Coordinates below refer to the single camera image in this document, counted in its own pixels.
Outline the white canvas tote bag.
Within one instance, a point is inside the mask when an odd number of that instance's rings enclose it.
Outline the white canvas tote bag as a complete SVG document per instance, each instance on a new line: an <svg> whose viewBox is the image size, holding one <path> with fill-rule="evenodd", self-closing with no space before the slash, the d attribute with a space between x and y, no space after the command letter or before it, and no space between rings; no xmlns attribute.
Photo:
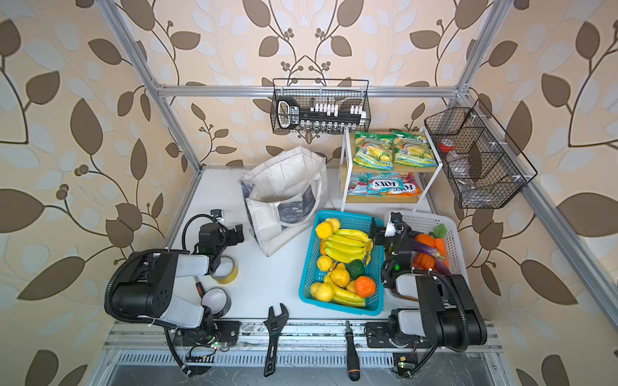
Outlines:
<svg viewBox="0 0 618 386"><path fill-rule="evenodd" d="M298 146L239 179L252 235L267 257L313 224L328 198L325 157Z"/></svg>

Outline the green snack bag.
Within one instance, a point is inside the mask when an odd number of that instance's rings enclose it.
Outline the green snack bag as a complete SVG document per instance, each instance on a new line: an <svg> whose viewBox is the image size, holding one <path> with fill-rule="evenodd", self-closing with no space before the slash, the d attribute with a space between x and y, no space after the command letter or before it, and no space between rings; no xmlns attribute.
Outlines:
<svg viewBox="0 0 618 386"><path fill-rule="evenodd" d="M355 133L355 154L352 162L372 170L394 170L393 140L392 134Z"/></svg>
<svg viewBox="0 0 618 386"><path fill-rule="evenodd" d="M438 165L429 141L420 134L394 131L394 163L404 167L427 168Z"/></svg>

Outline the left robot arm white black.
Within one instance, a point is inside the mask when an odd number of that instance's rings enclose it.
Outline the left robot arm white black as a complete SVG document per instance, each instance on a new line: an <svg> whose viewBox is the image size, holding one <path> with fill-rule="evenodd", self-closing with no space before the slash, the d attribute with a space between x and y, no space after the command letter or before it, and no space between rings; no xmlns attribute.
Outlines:
<svg viewBox="0 0 618 386"><path fill-rule="evenodd" d="M238 340L240 324L225 322L232 300L224 284L238 276L228 247L245 240L242 225L227 227L221 210L204 219L192 250L133 252L109 280L106 313L122 323L160 326L167 348L185 376L203 375L209 361Z"/></svg>

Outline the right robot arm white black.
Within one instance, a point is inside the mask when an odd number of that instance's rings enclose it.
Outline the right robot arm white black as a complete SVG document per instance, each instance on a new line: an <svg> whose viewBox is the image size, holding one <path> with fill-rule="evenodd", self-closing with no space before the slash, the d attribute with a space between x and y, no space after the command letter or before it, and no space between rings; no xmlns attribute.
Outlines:
<svg viewBox="0 0 618 386"><path fill-rule="evenodd" d="M381 287L417 303L415 309L391 312L391 339L423 338L431 347L454 352L486 344L487 327L464 276L452 273L446 257L421 242L422 235L399 212L390 214L385 227L371 224L370 240L386 255Z"/></svg>

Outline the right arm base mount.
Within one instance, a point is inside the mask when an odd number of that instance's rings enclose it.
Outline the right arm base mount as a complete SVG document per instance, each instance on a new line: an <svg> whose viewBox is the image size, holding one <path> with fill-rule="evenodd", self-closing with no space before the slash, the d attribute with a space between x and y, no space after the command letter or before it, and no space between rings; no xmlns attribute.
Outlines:
<svg viewBox="0 0 618 386"><path fill-rule="evenodd" d="M414 378L436 351L425 337L404 334L392 321L366 323L363 331L370 348L411 349L408 354L394 354L394 372L402 379Z"/></svg>

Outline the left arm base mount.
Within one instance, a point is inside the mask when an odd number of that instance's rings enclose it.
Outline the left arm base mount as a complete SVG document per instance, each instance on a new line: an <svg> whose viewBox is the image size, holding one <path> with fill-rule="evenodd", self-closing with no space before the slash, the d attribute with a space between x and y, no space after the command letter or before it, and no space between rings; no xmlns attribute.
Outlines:
<svg viewBox="0 0 618 386"><path fill-rule="evenodd" d="M240 327L239 321L219 320L196 329L166 331L167 347L185 376L200 376L212 368L217 353L238 342Z"/></svg>

